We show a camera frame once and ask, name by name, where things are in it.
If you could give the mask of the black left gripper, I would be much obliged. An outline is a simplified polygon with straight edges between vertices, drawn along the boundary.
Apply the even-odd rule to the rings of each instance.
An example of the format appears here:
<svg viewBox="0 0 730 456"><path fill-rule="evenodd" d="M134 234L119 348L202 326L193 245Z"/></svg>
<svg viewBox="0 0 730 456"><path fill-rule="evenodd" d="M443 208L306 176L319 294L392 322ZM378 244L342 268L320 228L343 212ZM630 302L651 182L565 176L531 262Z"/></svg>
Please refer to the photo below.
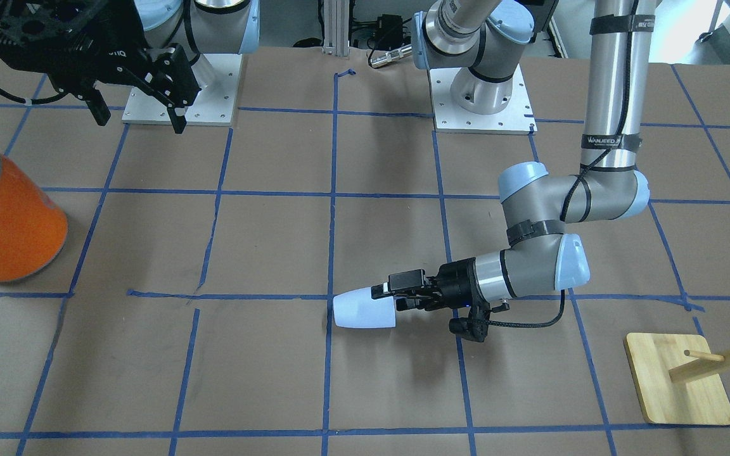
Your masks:
<svg viewBox="0 0 730 456"><path fill-rule="evenodd" d="M371 298L395 297L398 312L408 310L434 311L443 308L481 308L486 309L486 300L478 288L475 258L444 263L437 275L427 277L424 270L395 272L388 275L387 282L372 286ZM432 287L432 297L420 296L424 289Z"/></svg>

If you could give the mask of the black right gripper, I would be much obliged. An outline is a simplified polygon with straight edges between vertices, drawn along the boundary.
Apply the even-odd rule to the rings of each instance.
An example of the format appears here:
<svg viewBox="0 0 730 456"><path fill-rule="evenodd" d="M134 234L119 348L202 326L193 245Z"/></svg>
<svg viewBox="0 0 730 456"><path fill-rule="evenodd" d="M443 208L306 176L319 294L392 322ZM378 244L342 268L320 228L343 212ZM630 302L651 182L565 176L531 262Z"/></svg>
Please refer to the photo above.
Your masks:
<svg viewBox="0 0 730 456"><path fill-rule="evenodd" d="M176 134L201 90L179 43L150 50L132 1L0 1L0 60L48 75L55 92L83 101L99 126L111 115L96 81L135 87Z"/></svg>

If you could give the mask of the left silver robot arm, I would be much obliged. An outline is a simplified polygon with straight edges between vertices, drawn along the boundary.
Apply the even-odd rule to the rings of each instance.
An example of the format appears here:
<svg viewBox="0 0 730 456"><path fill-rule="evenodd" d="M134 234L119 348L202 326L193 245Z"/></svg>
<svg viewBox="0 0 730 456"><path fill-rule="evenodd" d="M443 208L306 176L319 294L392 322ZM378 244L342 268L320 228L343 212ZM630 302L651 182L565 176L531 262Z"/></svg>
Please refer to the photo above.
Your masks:
<svg viewBox="0 0 730 456"><path fill-rule="evenodd" d="M572 174L540 161L498 177L507 248L423 271L397 272L368 289L397 308L487 308L490 302L560 292L590 280L580 237L570 224L627 219L651 191L636 162L657 1L597 1L580 156ZM475 113L498 111L535 24L516 1L437 1L415 15L414 62L457 68L452 95Z"/></svg>

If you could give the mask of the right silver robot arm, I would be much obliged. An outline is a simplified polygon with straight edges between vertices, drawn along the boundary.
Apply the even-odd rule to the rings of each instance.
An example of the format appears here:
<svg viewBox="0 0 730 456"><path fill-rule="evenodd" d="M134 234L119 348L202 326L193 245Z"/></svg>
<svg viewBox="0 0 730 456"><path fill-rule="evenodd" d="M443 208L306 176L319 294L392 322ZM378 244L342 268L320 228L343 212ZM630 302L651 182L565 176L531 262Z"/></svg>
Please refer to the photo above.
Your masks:
<svg viewBox="0 0 730 456"><path fill-rule="evenodd" d="M44 74L55 90L25 106L73 96L96 124L111 112L99 86L127 86L122 120L229 126L241 62L260 40L257 1L0 1L0 60Z"/></svg>

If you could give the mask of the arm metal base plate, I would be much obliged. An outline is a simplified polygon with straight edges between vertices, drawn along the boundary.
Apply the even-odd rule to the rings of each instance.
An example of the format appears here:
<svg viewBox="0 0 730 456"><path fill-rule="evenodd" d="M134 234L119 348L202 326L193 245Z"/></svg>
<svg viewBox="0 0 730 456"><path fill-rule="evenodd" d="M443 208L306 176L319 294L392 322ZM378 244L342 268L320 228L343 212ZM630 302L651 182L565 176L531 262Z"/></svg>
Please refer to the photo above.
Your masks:
<svg viewBox="0 0 730 456"><path fill-rule="evenodd" d="M201 54L199 60L174 76L179 85L166 102L131 90L125 102L122 122L125 124L171 126L168 109L185 118L186 125L230 127L234 123L241 67L240 54Z"/></svg>
<svg viewBox="0 0 730 456"><path fill-rule="evenodd" d="M501 83L467 68L428 71L435 130L444 133L529 135L538 130L520 66Z"/></svg>

